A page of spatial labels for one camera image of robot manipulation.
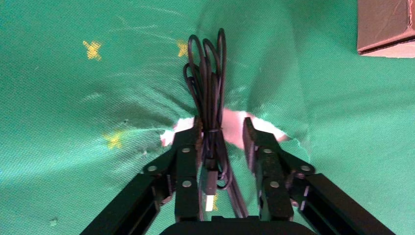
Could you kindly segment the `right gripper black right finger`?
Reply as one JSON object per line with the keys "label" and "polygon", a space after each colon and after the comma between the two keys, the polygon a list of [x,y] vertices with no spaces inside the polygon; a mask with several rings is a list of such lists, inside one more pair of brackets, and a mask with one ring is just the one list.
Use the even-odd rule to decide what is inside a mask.
{"label": "right gripper black right finger", "polygon": [[259,217],[281,234],[390,235],[391,230],[247,117],[243,144],[256,179]]}

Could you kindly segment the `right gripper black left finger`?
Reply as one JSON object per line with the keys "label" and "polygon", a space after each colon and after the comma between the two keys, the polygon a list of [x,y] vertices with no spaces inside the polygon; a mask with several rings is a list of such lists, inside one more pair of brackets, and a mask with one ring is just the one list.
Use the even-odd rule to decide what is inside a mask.
{"label": "right gripper black left finger", "polygon": [[175,223],[163,235],[185,235],[201,221],[198,193],[201,120],[175,134],[171,148],[148,163],[82,231],[83,235],[143,235],[175,198]]}

